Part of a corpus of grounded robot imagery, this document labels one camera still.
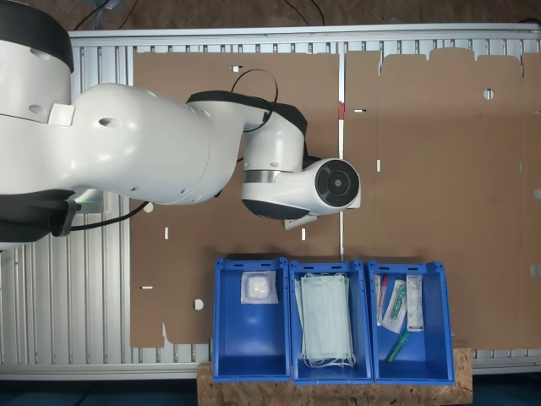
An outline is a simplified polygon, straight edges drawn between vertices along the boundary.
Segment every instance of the surgical face mask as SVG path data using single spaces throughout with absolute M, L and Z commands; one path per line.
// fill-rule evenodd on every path
M 354 366 L 348 278 L 343 274 L 307 274 L 300 285 L 304 363 L 310 367 Z

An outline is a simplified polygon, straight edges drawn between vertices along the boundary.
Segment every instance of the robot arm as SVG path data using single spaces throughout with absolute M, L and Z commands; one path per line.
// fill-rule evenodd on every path
M 51 41 L 20 23 L 29 13 L 50 25 Z M 0 67 L 9 78 L 0 81 L 0 250 L 69 233 L 80 189 L 164 205 L 213 198 L 235 170 L 244 131 L 243 203 L 254 214 L 321 216 L 359 196 L 347 162 L 303 168 L 307 122 L 293 106 L 276 104 L 268 117 L 268 102 L 232 92 L 202 92 L 181 104 L 114 84 L 71 104 L 67 33 L 38 10 L 0 0 L 0 24 L 10 14 L 24 35 L 0 32 Z

